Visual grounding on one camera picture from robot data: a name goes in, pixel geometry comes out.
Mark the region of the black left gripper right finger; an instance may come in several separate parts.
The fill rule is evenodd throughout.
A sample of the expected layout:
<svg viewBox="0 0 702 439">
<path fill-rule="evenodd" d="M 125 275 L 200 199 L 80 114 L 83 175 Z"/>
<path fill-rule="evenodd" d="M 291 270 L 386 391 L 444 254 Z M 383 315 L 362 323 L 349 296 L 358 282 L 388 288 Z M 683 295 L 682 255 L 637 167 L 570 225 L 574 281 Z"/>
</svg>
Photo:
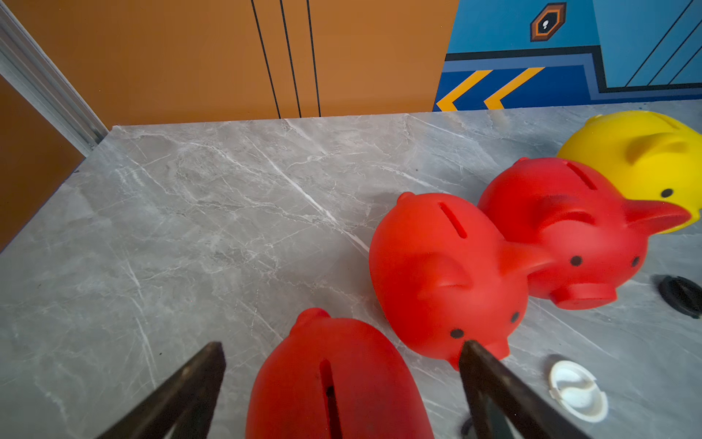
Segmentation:
<svg viewBox="0 0 702 439">
<path fill-rule="evenodd" d="M 585 438 L 476 341 L 466 341 L 459 372 L 476 438 Z"/>
</svg>

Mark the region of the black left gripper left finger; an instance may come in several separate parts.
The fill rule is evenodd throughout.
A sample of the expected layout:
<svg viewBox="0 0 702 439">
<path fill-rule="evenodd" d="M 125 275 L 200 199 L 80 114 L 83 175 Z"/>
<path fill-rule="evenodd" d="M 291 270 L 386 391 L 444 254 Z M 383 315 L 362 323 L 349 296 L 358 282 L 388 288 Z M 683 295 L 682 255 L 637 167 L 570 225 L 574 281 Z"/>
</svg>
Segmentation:
<svg viewBox="0 0 702 439">
<path fill-rule="evenodd" d="M 225 369 L 223 345 L 208 343 L 100 437 L 206 438 Z"/>
</svg>

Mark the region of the white round bank plug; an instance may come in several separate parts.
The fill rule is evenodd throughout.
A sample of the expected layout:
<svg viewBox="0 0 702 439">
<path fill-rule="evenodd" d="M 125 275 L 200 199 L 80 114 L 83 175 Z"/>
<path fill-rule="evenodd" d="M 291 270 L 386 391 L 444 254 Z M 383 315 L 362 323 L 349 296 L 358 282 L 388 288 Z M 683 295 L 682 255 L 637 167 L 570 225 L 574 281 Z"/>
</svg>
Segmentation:
<svg viewBox="0 0 702 439">
<path fill-rule="evenodd" d="M 566 412 L 591 424 L 602 422 L 609 413 L 607 394 L 594 375 L 579 363 L 560 360 L 548 374 L 550 396 Z"/>
</svg>

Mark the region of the red piggy bank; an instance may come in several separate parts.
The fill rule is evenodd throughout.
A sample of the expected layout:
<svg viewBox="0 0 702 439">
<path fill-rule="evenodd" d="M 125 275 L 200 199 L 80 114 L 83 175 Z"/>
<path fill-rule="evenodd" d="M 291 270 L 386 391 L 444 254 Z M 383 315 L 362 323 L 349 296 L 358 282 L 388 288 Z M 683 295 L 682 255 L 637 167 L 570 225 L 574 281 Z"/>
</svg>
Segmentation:
<svg viewBox="0 0 702 439">
<path fill-rule="evenodd" d="M 508 338 L 528 308 L 528 276 L 554 261 L 442 193 L 401 194 L 369 248 L 372 285 L 398 338 L 454 369 L 470 340 L 499 360 L 509 356 Z"/>
<path fill-rule="evenodd" d="M 309 308 L 261 366 L 248 438 L 431 438 L 413 376 L 371 325 Z"/>
<path fill-rule="evenodd" d="M 672 203 L 625 199 L 598 171 L 557 157 L 520 159 L 487 186 L 478 207 L 508 241 L 553 256 L 530 274 L 529 293 L 567 310 L 615 302 L 644 265 L 649 238 L 691 218 Z"/>
</svg>

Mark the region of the black round bank plug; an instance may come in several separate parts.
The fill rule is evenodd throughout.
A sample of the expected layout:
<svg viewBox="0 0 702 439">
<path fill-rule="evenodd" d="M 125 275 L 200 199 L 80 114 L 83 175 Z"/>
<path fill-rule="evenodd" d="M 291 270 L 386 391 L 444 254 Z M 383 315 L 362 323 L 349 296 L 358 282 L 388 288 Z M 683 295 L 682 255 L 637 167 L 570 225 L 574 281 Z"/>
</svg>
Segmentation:
<svg viewBox="0 0 702 439">
<path fill-rule="evenodd" d="M 467 419 L 461 428 L 461 438 L 462 439 L 475 439 L 475 428 L 473 428 L 473 419 Z"/>
<path fill-rule="evenodd" d="M 701 318 L 701 286 L 682 276 L 666 275 L 658 291 L 672 308 L 693 319 Z"/>
</svg>

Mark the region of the yellow piggy bank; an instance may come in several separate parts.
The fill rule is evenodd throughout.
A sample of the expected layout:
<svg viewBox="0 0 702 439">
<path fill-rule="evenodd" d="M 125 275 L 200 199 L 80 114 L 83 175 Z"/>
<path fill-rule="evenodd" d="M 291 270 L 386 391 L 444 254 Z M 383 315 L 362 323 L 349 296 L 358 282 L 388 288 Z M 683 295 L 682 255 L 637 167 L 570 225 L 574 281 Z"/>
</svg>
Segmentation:
<svg viewBox="0 0 702 439">
<path fill-rule="evenodd" d="M 701 135 L 667 115 L 624 111 L 596 115 L 572 135 L 558 157 L 605 176 L 627 199 L 661 200 L 701 217 Z"/>
</svg>

